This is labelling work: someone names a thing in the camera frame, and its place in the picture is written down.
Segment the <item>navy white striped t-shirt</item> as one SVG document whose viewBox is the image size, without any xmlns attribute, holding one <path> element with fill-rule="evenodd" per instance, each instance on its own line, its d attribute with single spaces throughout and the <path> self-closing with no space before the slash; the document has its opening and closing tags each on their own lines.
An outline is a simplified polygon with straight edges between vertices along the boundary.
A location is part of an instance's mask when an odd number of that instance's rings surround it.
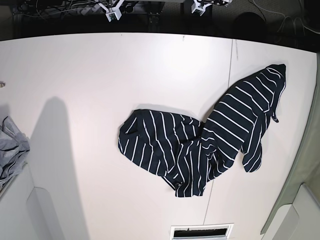
<svg viewBox="0 0 320 240">
<path fill-rule="evenodd" d="M 161 177 L 178 198 L 202 196 L 243 154 L 246 172 L 262 164 L 262 137 L 286 88 L 286 65 L 272 64 L 235 82 L 205 122 L 187 115 L 137 109 L 119 129 L 118 149 Z"/>
</svg>

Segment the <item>white vent slot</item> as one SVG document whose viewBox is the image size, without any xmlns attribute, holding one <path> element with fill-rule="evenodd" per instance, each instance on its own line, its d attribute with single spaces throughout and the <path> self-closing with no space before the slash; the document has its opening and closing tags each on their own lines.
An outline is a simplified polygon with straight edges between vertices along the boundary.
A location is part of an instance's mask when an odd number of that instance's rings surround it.
<svg viewBox="0 0 320 240">
<path fill-rule="evenodd" d="M 233 223 L 171 226 L 170 240 L 228 240 Z"/>
</svg>

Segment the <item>black round stool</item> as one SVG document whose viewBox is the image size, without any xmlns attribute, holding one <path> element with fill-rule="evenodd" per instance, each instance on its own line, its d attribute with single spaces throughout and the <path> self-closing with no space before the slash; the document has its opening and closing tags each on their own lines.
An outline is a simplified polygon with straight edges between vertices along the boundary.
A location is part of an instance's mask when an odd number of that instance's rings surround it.
<svg viewBox="0 0 320 240">
<path fill-rule="evenodd" d="M 232 23 L 232 37 L 239 40 L 262 42 L 267 37 L 266 22 L 256 13 L 244 12 Z"/>
</svg>

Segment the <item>grey clothes pile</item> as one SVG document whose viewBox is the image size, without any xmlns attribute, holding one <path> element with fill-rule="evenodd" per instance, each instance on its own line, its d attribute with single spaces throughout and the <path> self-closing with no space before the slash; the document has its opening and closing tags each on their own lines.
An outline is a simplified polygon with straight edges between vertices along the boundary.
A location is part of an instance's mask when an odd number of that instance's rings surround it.
<svg viewBox="0 0 320 240">
<path fill-rule="evenodd" d="M 19 175 L 30 151 L 28 138 L 10 116 L 0 126 L 0 186 Z"/>
</svg>

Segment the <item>grey-green side panel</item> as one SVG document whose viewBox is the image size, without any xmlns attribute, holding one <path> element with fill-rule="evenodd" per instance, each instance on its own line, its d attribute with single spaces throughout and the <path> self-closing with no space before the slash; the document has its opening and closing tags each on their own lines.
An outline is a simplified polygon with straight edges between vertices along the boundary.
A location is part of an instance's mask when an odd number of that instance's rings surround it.
<svg viewBox="0 0 320 240">
<path fill-rule="evenodd" d="M 312 103 L 304 133 L 292 163 L 289 174 L 273 208 L 261 229 L 266 234 L 276 212 L 283 206 L 292 204 L 300 186 L 320 165 L 320 53 L 316 53 L 317 70 Z"/>
</svg>

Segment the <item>small white edge clip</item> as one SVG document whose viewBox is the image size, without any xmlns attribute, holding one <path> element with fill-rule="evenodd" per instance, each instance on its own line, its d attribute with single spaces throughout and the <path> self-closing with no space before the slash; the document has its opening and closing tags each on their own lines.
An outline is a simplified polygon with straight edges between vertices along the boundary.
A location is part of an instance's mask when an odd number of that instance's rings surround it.
<svg viewBox="0 0 320 240">
<path fill-rule="evenodd" d="M 3 88 L 3 87 L 5 87 L 5 86 L 6 86 L 6 83 L 3 82 L 3 81 L 0 81 L 0 88 Z"/>
</svg>

